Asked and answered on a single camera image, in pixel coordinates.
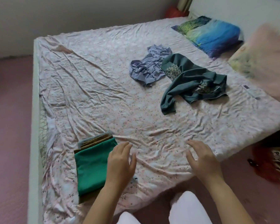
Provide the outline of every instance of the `stack of folded clothes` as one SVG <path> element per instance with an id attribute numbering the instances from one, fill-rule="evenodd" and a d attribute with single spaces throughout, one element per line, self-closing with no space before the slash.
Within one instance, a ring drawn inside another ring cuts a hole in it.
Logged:
<path id="1" fill-rule="evenodd" d="M 111 131 L 78 142 L 78 149 L 74 153 L 79 204 L 96 198 L 104 186 L 108 155 L 116 145 Z"/>

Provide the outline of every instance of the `hand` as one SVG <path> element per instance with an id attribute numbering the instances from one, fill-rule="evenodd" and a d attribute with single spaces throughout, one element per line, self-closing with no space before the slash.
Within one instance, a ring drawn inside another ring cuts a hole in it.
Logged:
<path id="1" fill-rule="evenodd" d="M 189 140 L 186 143 L 192 146 L 198 155 L 198 160 L 195 160 L 191 151 L 186 151 L 187 160 L 194 174 L 206 188 L 209 189 L 213 184 L 224 182 L 220 163 L 210 147 L 201 141 Z"/>
<path id="2" fill-rule="evenodd" d="M 132 144 L 123 142 L 114 147 L 109 153 L 107 164 L 107 177 L 105 188 L 122 194 L 127 187 L 136 169 L 136 154 L 132 154 L 131 164 L 129 164 L 129 154 Z"/>

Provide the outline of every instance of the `bed edge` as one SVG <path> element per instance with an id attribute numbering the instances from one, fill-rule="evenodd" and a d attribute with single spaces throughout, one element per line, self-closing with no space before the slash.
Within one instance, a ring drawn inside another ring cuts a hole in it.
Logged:
<path id="1" fill-rule="evenodd" d="M 41 182 L 43 168 L 38 149 L 39 131 L 39 95 L 38 95 L 38 58 L 37 45 L 33 45 L 33 88 L 32 88 L 32 115 L 31 115 L 31 141 L 29 162 L 29 190 L 27 224 L 43 224 L 43 206 L 41 196 Z"/>

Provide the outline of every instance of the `headboard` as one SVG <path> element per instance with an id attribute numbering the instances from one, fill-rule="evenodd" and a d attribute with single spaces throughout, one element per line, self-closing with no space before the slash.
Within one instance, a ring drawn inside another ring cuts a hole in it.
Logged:
<path id="1" fill-rule="evenodd" d="M 280 0 L 193 0 L 189 11 L 239 26 L 245 40 L 266 22 L 280 30 Z"/>

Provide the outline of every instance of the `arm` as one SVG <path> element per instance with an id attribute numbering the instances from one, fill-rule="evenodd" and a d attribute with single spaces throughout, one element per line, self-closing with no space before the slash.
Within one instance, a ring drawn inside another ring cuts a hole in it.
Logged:
<path id="1" fill-rule="evenodd" d="M 115 146 L 110 152 L 105 185 L 86 215 L 83 224 L 110 224 L 112 222 L 118 200 L 135 173 L 137 163 L 135 153 L 129 164 L 131 147 L 131 144 L 124 142 Z"/>
<path id="2" fill-rule="evenodd" d="M 192 146 L 198 155 L 198 160 L 195 160 L 191 151 L 187 150 L 187 160 L 193 172 L 212 196 L 222 224 L 255 224 L 234 192 L 225 183 L 220 163 L 210 147 L 194 140 L 187 141 L 187 144 Z"/>

